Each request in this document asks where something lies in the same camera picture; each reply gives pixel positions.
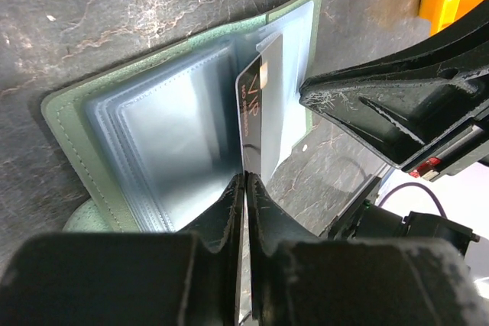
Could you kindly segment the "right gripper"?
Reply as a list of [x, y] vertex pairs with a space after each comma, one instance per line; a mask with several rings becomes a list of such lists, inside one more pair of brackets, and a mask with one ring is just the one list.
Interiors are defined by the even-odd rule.
[[488, 156], [488, 29], [310, 77], [300, 102], [412, 177], [454, 176]]

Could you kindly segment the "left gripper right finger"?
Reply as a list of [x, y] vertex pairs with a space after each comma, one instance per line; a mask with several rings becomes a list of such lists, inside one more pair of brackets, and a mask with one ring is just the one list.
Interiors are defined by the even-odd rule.
[[471, 325], [471, 230], [437, 215], [397, 218], [361, 202], [326, 238], [249, 174], [252, 315], [262, 325]]

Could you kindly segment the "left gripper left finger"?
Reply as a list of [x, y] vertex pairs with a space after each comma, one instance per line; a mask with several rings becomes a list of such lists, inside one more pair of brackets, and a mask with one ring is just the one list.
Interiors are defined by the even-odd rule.
[[46, 234], [1, 280], [3, 325], [235, 325], [243, 175], [174, 233]]

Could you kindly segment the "green card holder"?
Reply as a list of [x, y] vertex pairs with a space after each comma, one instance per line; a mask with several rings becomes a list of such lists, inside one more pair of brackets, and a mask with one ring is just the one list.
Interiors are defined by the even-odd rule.
[[312, 129], [299, 87], [321, 3], [291, 0], [48, 95], [42, 115], [89, 193], [65, 230], [178, 231], [212, 205], [242, 169], [238, 76], [258, 61], [257, 86], [271, 89], [269, 50], [283, 80], [264, 129], [271, 176]]

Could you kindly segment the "black credit card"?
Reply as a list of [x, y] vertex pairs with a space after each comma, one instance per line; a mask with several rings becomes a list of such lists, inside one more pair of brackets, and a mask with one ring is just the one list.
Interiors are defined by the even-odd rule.
[[283, 35], [258, 46], [235, 84], [244, 171], [266, 184], [280, 157], [283, 117]]

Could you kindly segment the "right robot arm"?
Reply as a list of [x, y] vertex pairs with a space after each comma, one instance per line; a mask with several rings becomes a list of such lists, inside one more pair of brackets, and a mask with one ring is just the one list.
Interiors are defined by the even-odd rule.
[[[454, 25], [311, 77], [301, 102], [390, 165], [434, 179], [488, 153], [488, 27]], [[294, 249], [290, 307], [299, 324], [487, 324], [463, 261], [474, 234], [445, 214], [396, 219], [359, 205], [329, 236]]]

